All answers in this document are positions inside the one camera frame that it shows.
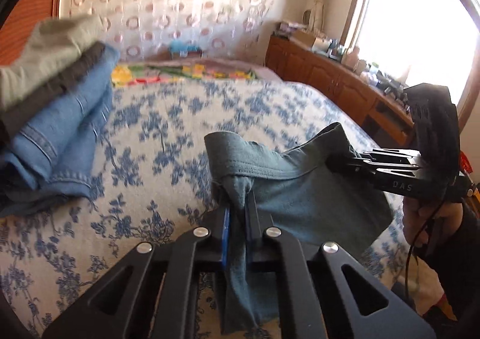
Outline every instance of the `triangular cutout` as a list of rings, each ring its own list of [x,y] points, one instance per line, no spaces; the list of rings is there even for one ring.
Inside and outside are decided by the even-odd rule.
[[[133,272],[133,266],[124,267],[123,270],[117,273],[117,275],[93,297],[90,304],[97,307],[103,313],[113,316],[117,312]]]
[[[352,266],[343,265],[342,272],[362,316],[368,316],[388,306],[388,300]]]

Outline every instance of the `blue floral pattern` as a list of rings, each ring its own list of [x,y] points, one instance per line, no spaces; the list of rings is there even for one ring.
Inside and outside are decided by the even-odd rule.
[[[116,90],[99,135],[91,199],[0,222],[0,283],[36,337],[140,241],[163,244],[214,208],[203,138],[229,130],[283,152],[339,121],[359,151],[375,143],[330,100],[299,83],[181,81]],[[363,264],[391,286],[405,264],[395,216]],[[220,337],[212,279],[200,281],[197,338]],[[234,339],[279,338],[278,321]]]

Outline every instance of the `blue jeans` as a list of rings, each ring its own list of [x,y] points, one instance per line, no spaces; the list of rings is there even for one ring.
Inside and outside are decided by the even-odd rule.
[[[118,59],[106,46],[79,85],[32,118],[0,153],[0,217],[90,197],[95,144],[111,110]]]

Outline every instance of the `pile of clothes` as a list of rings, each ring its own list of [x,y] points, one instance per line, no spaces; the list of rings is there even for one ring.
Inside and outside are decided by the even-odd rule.
[[[101,30],[98,16],[48,19],[0,66],[0,217],[89,197],[119,59]]]

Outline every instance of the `human hand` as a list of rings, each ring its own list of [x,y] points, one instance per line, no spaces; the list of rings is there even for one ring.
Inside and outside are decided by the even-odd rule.
[[[411,245],[415,235],[431,216],[434,210],[438,207],[439,202],[431,202],[423,207],[420,207],[420,202],[414,198],[403,197],[403,234],[405,239]],[[442,235],[439,243],[442,244],[460,228],[463,219],[462,204],[452,204],[446,202],[434,218],[443,217]],[[428,233],[423,230],[415,242],[415,247],[421,247],[428,243]]]

